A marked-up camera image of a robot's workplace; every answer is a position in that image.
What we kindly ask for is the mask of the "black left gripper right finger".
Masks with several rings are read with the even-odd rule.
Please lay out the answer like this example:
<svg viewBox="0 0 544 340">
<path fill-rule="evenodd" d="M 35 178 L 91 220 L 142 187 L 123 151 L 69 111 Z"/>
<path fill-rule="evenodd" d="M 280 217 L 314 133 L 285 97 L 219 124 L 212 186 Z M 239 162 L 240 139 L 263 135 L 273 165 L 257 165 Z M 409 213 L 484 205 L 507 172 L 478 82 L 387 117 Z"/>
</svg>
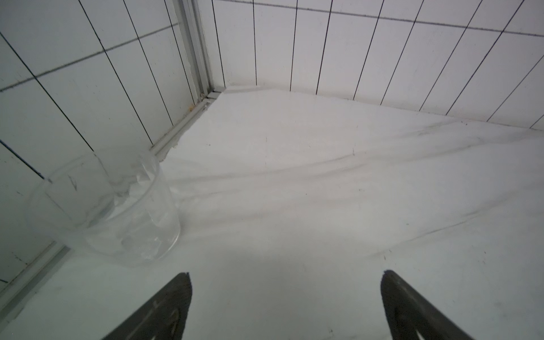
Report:
<svg viewBox="0 0 544 340">
<path fill-rule="evenodd" d="M 392 270 L 383 274 L 381 297 L 393 339 L 471 338 Z"/>
</svg>

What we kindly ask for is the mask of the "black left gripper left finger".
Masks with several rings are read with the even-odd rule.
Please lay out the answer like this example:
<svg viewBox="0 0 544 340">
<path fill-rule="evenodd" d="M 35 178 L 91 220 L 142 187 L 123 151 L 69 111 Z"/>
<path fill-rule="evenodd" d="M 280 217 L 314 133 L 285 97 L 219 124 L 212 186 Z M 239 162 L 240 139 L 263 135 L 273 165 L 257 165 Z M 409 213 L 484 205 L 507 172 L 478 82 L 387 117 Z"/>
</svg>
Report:
<svg viewBox="0 0 544 340">
<path fill-rule="evenodd" d="M 191 277 L 179 273 L 106 339 L 181 339 L 192 300 Z"/>
</svg>

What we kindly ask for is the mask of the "clear glass cup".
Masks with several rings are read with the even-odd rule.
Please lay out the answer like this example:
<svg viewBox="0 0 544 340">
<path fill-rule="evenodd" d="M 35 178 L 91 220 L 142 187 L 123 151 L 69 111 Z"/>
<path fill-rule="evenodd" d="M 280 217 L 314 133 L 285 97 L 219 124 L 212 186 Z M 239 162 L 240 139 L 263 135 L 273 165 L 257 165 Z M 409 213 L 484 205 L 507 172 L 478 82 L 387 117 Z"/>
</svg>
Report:
<svg viewBox="0 0 544 340">
<path fill-rule="evenodd" d="M 137 147 L 97 150 L 54 171 L 32 192 L 26 219 L 70 249 L 123 266 L 161 259 L 181 234 L 159 159 Z"/>
</svg>

